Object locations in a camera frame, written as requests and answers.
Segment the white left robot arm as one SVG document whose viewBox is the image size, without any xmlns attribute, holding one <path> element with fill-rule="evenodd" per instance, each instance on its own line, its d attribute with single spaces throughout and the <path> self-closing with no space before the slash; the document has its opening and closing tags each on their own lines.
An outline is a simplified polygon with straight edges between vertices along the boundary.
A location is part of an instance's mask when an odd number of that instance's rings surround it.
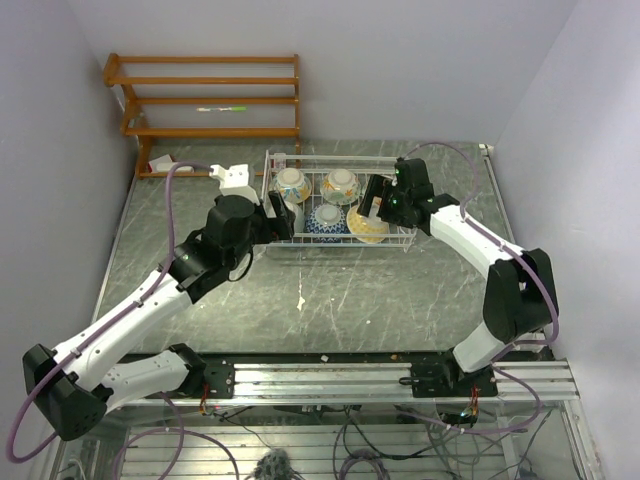
<svg viewBox="0 0 640 480">
<path fill-rule="evenodd" d="M 277 191 L 270 207 L 239 195 L 219 195 L 203 228 L 173 245 L 167 261 L 108 314 L 53 349 L 41 344 L 23 357 L 25 384 L 39 411 L 63 440 L 92 430 L 110 411 L 157 392 L 182 397 L 211 386 L 207 364 L 185 344 L 144 361 L 122 358 L 152 328 L 221 284 L 253 249 L 294 233 L 294 215 Z"/>
</svg>

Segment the red patterned bowl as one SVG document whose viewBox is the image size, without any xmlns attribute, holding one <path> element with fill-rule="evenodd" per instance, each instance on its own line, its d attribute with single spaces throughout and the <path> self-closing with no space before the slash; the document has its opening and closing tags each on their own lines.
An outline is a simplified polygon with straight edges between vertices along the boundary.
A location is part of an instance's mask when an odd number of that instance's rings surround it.
<svg viewBox="0 0 640 480">
<path fill-rule="evenodd" d="M 348 233 L 346 214 L 333 204 L 318 205 L 305 219 L 305 232 L 311 234 L 311 244 L 340 244 Z"/>
</svg>

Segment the blue yellow patterned bowl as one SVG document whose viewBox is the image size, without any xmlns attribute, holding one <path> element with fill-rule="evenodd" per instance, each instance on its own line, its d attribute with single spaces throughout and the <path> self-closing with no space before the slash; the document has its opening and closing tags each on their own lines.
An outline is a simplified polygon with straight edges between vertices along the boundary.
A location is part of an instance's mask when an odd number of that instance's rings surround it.
<svg viewBox="0 0 640 480">
<path fill-rule="evenodd" d="M 347 227 L 357 240 L 367 244 L 377 244 L 385 240 L 390 233 L 389 224 L 378 216 L 379 205 L 373 203 L 368 216 L 358 213 L 358 207 L 353 206 L 347 213 Z"/>
</svg>

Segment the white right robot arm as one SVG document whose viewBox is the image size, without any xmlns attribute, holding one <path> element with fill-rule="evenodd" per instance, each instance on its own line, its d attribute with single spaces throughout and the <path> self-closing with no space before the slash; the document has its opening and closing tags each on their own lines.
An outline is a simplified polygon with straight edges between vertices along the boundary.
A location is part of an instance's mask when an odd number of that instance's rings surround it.
<svg viewBox="0 0 640 480">
<path fill-rule="evenodd" d="M 450 394 L 465 394 L 476 383 L 475 371 L 525 344 L 525 335 L 547 325 L 559 330 L 559 309 L 549 256 L 525 250 L 476 221 L 449 194 L 437 195 L 421 159 L 400 159 L 392 178 L 372 175 L 358 213 L 371 209 L 391 225 L 419 229 L 455 250 L 486 280 L 482 322 L 451 350 L 454 363 L 440 373 Z"/>
</svg>

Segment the orange floral bowl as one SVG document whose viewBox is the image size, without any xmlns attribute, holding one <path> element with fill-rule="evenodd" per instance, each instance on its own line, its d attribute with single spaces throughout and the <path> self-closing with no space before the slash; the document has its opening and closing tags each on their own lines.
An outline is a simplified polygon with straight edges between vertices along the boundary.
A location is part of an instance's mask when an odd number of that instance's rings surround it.
<svg viewBox="0 0 640 480">
<path fill-rule="evenodd" d="M 312 193 L 310 179 L 297 168 L 284 168 L 273 177 L 272 187 L 278 190 L 285 201 L 301 204 Z"/>
<path fill-rule="evenodd" d="M 361 183 L 357 175 L 347 169 L 331 170 L 322 180 L 321 195 L 326 203 L 346 206 L 360 196 Z"/>
<path fill-rule="evenodd" d="M 371 174 L 367 177 L 366 186 L 363 193 L 363 200 L 373 200 L 380 197 L 384 188 L 384 177 L 378 174 Z"/>
</svg>

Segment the plain light teal bowl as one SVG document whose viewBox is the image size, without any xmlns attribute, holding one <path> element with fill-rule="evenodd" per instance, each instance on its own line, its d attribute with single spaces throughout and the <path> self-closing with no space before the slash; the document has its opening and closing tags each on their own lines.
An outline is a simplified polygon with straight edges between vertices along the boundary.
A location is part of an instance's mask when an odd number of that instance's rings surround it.
<svg viewBox="0 0 640 480">
<path fill-rule="evenodd" d="M 294 232 L 296 234 L 303 233 L 305 227 L 305 215 L 299 204 L 289 201 L 285 202 L 288 210 L 294 215 Z"/>
</svg>

